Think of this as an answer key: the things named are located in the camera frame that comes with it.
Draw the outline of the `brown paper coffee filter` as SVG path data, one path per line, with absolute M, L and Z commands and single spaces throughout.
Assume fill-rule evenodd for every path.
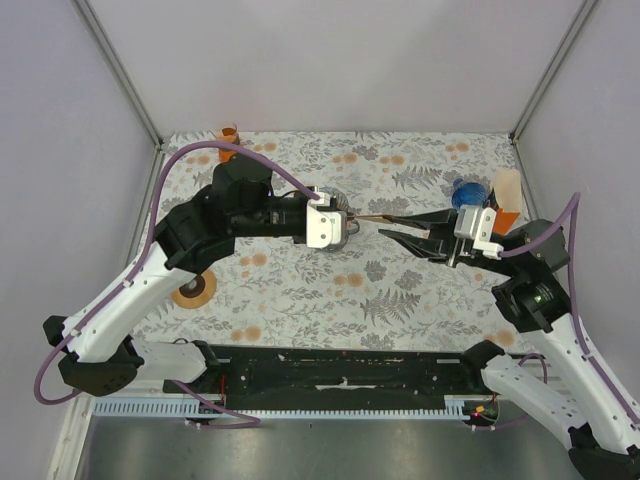
M 354 215 L 351 217 L 351 219 L 358 220 L 358 221 L 378 222 L 383 224 L 393 223 L 393 221 L 390 219 L 388 215 Z

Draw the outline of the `orange coffee filter box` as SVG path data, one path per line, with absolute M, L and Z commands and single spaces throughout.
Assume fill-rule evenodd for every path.
M 522 213 L 521 174 L 517 169 L 498 169 L 491 182 L 492 203 L 496 211 L 493 232 L 505 235 Z

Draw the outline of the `glass coffee server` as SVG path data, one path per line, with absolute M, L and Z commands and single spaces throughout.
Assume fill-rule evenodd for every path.
M 358 234 L 360 231 L 360 224 L 358 220 L 349 220 L 346 223 L 345 229 L 343 231 L 344 233 L 344 237 L 341 239 L 341 241 L 338 244 L 335 245 L 330 245 L 328 247 L 329 251 L 340 251 L 342 250 L 348 243 L 348 241 L 350 240 L 350 238 L 356 234 Z

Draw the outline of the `clear glass dripper cone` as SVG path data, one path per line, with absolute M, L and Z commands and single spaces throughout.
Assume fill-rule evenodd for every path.
M 341 211 L 348 212 L 350 205 L 346 195 L 339 189 L 323 186 L 320 188 L 320 191 L 328 194 L 332 201 L 335 203 L 335 207 Z

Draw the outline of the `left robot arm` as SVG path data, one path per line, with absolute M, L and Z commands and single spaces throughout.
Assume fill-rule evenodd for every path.
M 319 198 L 266 157 L 238 150 L 191 200 L 150 220 L 141 252 L 95 300 L 73 316 L 44 322 L 63 382 L 73 394 L 96 397 L 142 379 L 212 391 L 220 368 L 206 343 L 147 343 L 132 330 L 172 292 L 233 255 L 237 238 L 305 239 L 308 208 Z

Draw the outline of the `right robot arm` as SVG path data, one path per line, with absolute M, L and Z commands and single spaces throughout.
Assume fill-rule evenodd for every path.
M 496 217 L 496 211 L 478 206 L 387 215 L 391 224 L 428 235 L 382 233 L 432 263 L 466 264 L 506 276 L 492 289 L 498 310 L 550 362 L 570 395 L 560 395 L 525 372 L 489 341 L 465 353 L 470 361 L 457 371 L 465 391 L 488 388 L 515 403 L 565 447 L 583 478 L 638 478 L 639 403 L 588 338 L 574 302 L 555 276 L 571 260 L 561 228 L 535 220 L 501 235 L 494 230 Z

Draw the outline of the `orange glass dripper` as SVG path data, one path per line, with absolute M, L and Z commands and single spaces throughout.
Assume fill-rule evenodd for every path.
M 225 143 L 225 144 L 240 144 L 240 137 L 238 133 L 238 128 L 235 123 L 229 123 L 223 126 L 215 135 L 217 141 Z M 235 155 L 234 150 L 229 149 L 219 149 L 218 157 L 220 163 L 228 162 Z

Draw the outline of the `floral table mat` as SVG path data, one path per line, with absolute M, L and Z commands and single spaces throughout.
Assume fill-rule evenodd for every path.
M 245 132 L 240 141 L 306 184 L 339 190 L 365 217 L 359 232 L 329 253 L 288 238 L 241 238 L 213 265 L 216 290 L 206 304 L 189 309 L 166 298 L 137 325 L 137 337 L 443 352 L 489 340 L 530 351 L 495 306 L 500 275 L 417 259 L 369 220 L 447 208 L 457 180 L 489 185 L 516 164 L 507 136 Z

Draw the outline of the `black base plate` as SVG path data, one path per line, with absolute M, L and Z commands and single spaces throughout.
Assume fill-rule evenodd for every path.
M 219 363 L 189 387 L 232 410 L 382 411 L 443 407 L 447 395 L 487 396 L 461 352 L 216 346 Z

